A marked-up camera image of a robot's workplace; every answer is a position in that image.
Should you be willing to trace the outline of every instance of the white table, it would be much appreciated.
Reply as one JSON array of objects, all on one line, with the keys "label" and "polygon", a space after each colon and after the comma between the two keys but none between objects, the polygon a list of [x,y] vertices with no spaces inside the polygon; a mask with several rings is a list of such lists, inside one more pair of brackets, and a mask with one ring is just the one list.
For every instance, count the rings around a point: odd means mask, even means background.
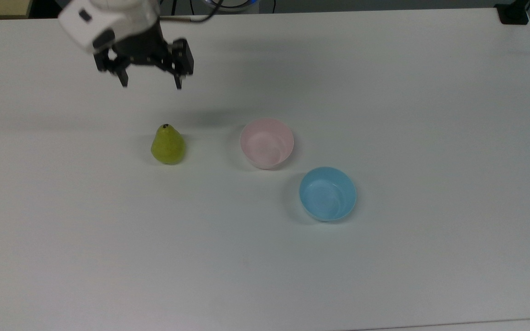
[{"label": "white table", "polygon": [[[196,59],[97,73],[50,21],[0,21],[0,330],[330,331],[530,318],[530,25],[495,9],[164,23]],[[242,125],[288,123],[276,171]],[[183,163],[150,155],[156,128]],[[305,172],[360,199],[303,212]]]}]

